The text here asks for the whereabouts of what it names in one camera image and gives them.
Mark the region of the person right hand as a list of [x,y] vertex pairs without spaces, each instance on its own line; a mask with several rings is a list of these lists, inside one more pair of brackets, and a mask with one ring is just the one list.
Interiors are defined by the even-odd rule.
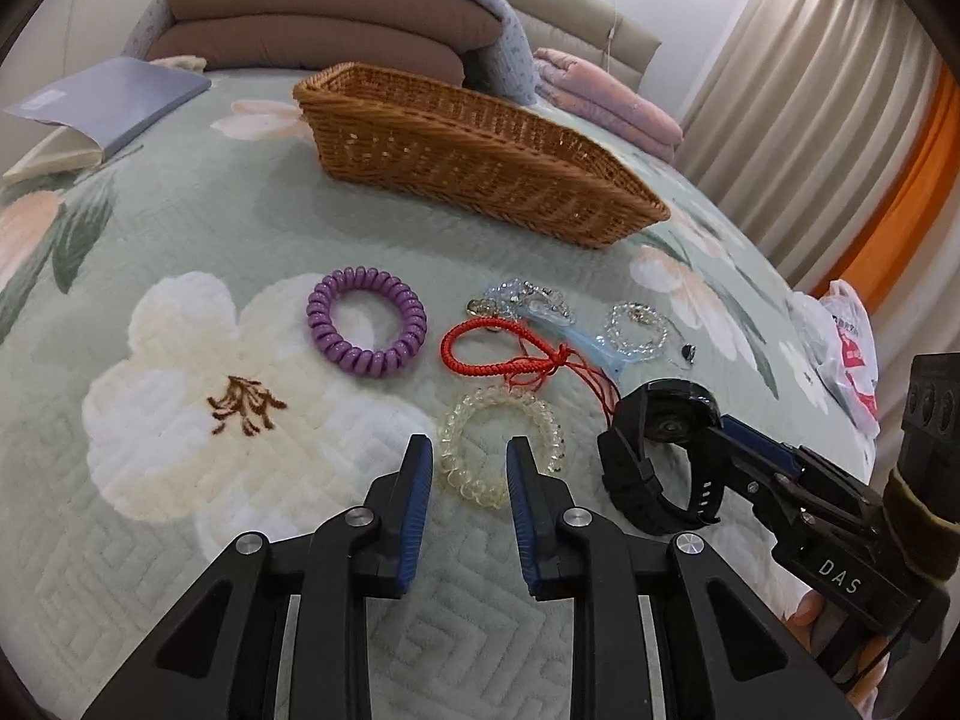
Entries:
[[807,652],[827,655],[828,667],[838,667],[832,679],[861,718],[887,718],[882,709],[884,679],[908,651],[906,635],[879,635],[866,640],[862,629],[836,611],[815,590],[805,592],[797,606],[781,618],[782,624]]

